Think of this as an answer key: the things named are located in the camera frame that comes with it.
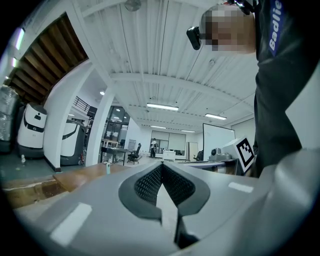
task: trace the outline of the black office chair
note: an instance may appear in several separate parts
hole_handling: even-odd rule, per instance
[[[129,162],[133,162],[133,164],[135,164],[135,162],[137,162],[139,164],[139,151],[141,148],[141,144],[139,143],[139,146],[136,150],[134,150],[131,154],[128,154],[128,161]]]
[[[201,150],[198,152],[198,155],[196,157],[193,158],[194,160],[197,161],[203,161],[204,160],[204,151]]]
[[[119,145],[121,146],[121,148],[124,148],[125,147],[125,142],[126,140],[125,139],[122,139],[119,143]]]

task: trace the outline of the wrapped package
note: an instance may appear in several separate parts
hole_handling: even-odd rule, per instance
[[[0,141],[10,141],[13,132],[14,116],[0,112]]]
[[[19,102],[19,95],[9,86],[0,86],[0,113],[14,116]]]

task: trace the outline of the white robot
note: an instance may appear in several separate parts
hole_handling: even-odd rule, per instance
[[[47,111],[40,105],[28,103],[23,113],[17,143],[19,155],[26,158],[44,156],[44,131]]]
[[[83,147],[86,127],[79,122],[67,120],[62,136],[60,164],[73,166],[83,164]]]

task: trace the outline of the glass wall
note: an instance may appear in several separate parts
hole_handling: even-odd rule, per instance
[[[185,155],[186,135],[180,133],[162,132],[153,130],[150,138],[149,153],[151,152],[151,142],[156,141],[156,154],[163,154],[164,150],[175,151],[176,156]]]
[[[123,107],[111,106],[102,138],[119,142],[118,147],[124,147],[129,120],[130,116]]]

